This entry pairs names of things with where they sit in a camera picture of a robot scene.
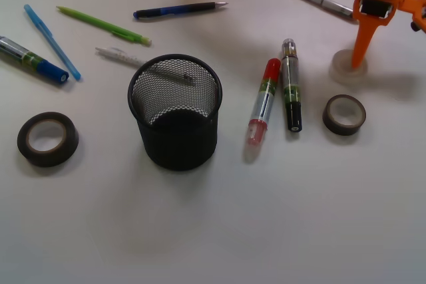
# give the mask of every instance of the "orange object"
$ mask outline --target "orange object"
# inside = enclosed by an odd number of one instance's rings
[[[352,56],[353,68],[362,63],[376,29],[387,26],[397,9],[412,13],[413,29],[426,32],[426,0],[355,0],[353,18],[359,21],[359,30]]]

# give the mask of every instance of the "black mesh pencil cup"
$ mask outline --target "black mesh pencil cup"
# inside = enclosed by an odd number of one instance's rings
[[[148,61],[128,88],[128,105],[146,153],[169,170],[191,170],[213,155],[221,103],[216,73],[187,55]]]

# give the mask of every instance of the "red marker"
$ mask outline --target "red marker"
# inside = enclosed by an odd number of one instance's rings
[[[260,85],[258,98],[253,107],[252,117],[248,123],[247,148],[259,151],[268,129],[269,117],[274,103],[274,96],[280,77],[281,61],[271,59],[266,66]]]

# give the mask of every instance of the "ballpoint pen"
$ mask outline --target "ballpoint pen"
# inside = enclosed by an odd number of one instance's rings
[[[302,131],[302,104],[299,88],[299,59],[293,39],[282,44],[282,89],[287,112],[287,127],[292,132]]]
[[[133,17],[139,19],[153,18],[165,15],[177,15],[180,13],[195,13],[197,11],[206,11],[221,8],[223,6],[226,6],[227,4],[228,3],[193,3],[191,5],[138,10],[133,13]]]
[[[140,60],[139,58],[135,56],[129,56],[127,53],[125,53],[123,50],[120,50],[118,48],[95,48],[97,53],[101,56],[108,57],[111,59],[115,59],[118,61],[122,61],[124,63],[128,63],[130,65],[134,65],[136,67],[141,67],[145,64],[146,61]],[[193,85],[194,77],[184,73],[182,76],[178,76],[176,74],[176,71],[174,72],[167,72],[166,67],[162,67],[160,70],[153,69],[150,70],[154,72],[155,75],[161,76],[162,78],[166,78],[175,82],[180,82],[182,84],[189,84]]]
[[[247,130],[245,153],[249,156],[250,160],[253,160],[258,155],[266,130],[268,129],[274,96],[280,77],[280,67],[280,60],[269,60],[262,83],[260,84],[258,98],[253,107]]]
[[[333,13],[343,19],[346,19],[348,21],[355,22],[356,20],[353,18],[353,11],[351,8],[340,5],[339,3],[336,3],[332,0],[306,0],[310,3],[313,3],[315,5],[320,6],[321,8],[324,8],[324,10],[329,11],[330,13]]]
[[[80,80],[81,74],[77,71],[77,69],[74,67],[72,62],[68,59],[66,54],[62,51],[60,46],[54,40],[53,35],[50,32],[49,28],[47,28],[46,24],[42,22],[42,20],[39,18],[39,16],[37,16],[37,14],[30,7],[30,5],[25,5],[24,9],[27,12],[28,16],[30,17],[31,21],[36,26],[36,28],[40,30],[43,36],[45,36],[47,42],[50,44],[50,46],[53,48],[53,50],[56,52],[56,54],[59,56],[62,62],[67,66],[69,72],[71,72],[75,80]]]
[[[112,23],[107,23],[103,20],[91,17],[86,15],[85,13],[81,13],[77,10],[72,10],[66,7],[57,7],[60,12],[76,18],[78,20],[84,21],[86,23],[90,23],[96,27],[102,28],[106,31],[111,32],[114,36],[126,39],[127,41],[132,41],[135,43],[142,43],[146,46],[151,46],[152,41],[149,38],[138,35],[137,33],[133,33],[132,31],[126,30],[124,28],[120,28]]]
[[[22,65],[30,67],[33,71],[57,83],[64,83],[69,77],[67,71],[52,65],[46,59],[18,45],[11,39],[2,36],[0,36],[0,53],[4,53],[12,59],[19,61]]]

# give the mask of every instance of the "black cap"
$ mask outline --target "black cap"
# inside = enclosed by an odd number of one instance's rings
[[[302,104],[291,102],[286,104],[288,130],[291,132],[302,131]]]

